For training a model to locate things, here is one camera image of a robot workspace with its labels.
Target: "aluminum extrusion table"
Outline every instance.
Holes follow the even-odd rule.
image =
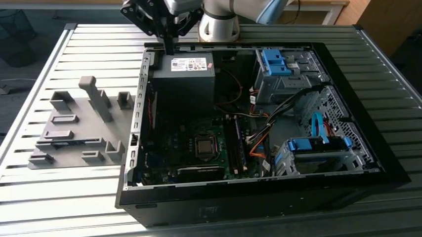
[[[193,29],[181,40],[196,37]],[[53,91],[87,96],[77,81],[93,75],[108,96],[135,94],[143,44],[155,41],[133,25],[69,24],[0,147],[0,236],[422,236],[422,100],[364,32],[243,25],[242,39],[326,43],[413,182],[332,212],[145,230],[113,207],[119,166],[27,168]]]

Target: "power supply label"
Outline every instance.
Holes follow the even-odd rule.
[[[171,71],[206,71],[207,59],[206,58],[173,58],[171,60]]]

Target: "wire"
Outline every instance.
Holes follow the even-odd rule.
[[[300,5],[302,5],[300,0],[298,0],[298,11],[296,11],[295,19],[292,19],[291,21],[288,21],[288,22],[286,22],[283,24],[290,24],[290,23],[294,24],[296,22],[299,14],[300,14]]]
[[[260,129],[258,133],[255,133],[252,136],[247,137],[246,141],[251,142],[254,141],[260,134],[266,132],[267,129],[270,129],[275,123],[275,116],[279,114],[283,114],[294,107],[294,102],[298,100],[303,95],[312,91],[319,91],[323,89],[326,84],[315,85],[311,88],[306,88],[299,90],[292,96],[290,96],[275,108],[272,113],[270,114],[267,120],[266,120],[266,126]]]
[[[222,72],[226,72],[226,73],[234,78],[234,80],[236,81],[236,83],[238,83],[238,85],[239,85],[239,94],[238,94],[238,97],[236,97],[234,100],[231,100],[231,101],[218,103],[218,105],[228,105],[228,104],[231,104],[232,102],[235,102],[235,101],[240,98],[243,87],[242,87],[240,81],[239,81],[239,79],[235,77],[235,75],[234,75],[230,71],[227,71],[226,69],[223,69],[223,68],[222,68],[220,70],[222,70]]]
[[[254,114],[254,112],[252,112],[252,111],[254,111],[254,106],[255,106],[255,105],[251,104],[250,115],[258,115],[258,116],[259,116],[260,114]]]
[[[254,151],[255,151],[258,145],[260,144],[260,142],[262,142],[262,141],[264,140],[264,138],[268,136],[268,133],[270,133],[270,132],[267,132],[267,133],[262,136],[262,138],[259,139],[259,141],[258,141],[256,144],[254,145],[254,147],[252,147],[252,149],[251,149],[251,151],[250,151],[250,156],[266,158],[266,155],[264,155],[264,154],[254,153]]]
[[[32,81],[36,81],[36,79],[25,79],[25,78],[1,79],[0,81],[11,81],[11,80],[32,80]]]
[[[215,107],[223,111],[223,113],[226,114],[232,114],[232,115],[243,115],[243,116],[247,116],[250,118],[259,118],[260,116],[255,116],[255,115],[248,115],[248,114],[244,114],[244,113],[234,113],[234,112],[230,112],[227,111],[226,109],[223,109],[218,104],[215,104]]]
[[[324,127],[326,127],[326,129],[327,129],[328,135],[330,135],[330,136],[335,136],[330,124],[324,121],[324,122],[323,122],[323,125],[324,125]]]

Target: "floor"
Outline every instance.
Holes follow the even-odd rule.
[[[27,10],[25,14],[37,32],[37,37],[29,42],[37,61],[27,67],[12,68],[0,60],[0,80],[37,78],[67,23],[129,23],[119,11],[115,10],[60,10],[57,11],[56,19],[52,19],[55,15],[53,10]],[[8,95],[0,95],[0,144],[31,91],[33,81],[8,80],[3,83],[8,85],[11,92]]]
[[[12,68],[0,60],[0,80],[36,79],[53,49],[67,23],[127,24],[128,20],[115,10],[27,10],[27,17],[37,32],[29,45],[37,55],[37,62],[24,68]],[[391,57],[403,75],[422,92],[422,39],[408,39]],[[11,88],[8,95],[0,95],[0,143],[13,123],[15,117],[28,96],[33,82],[31,80],[4,81]]]

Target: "motherboard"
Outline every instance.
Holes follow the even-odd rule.
[[[254,178],[259,160],[246,155],[246,117],[163,121],[147,147],[143,180],[148,184]]]

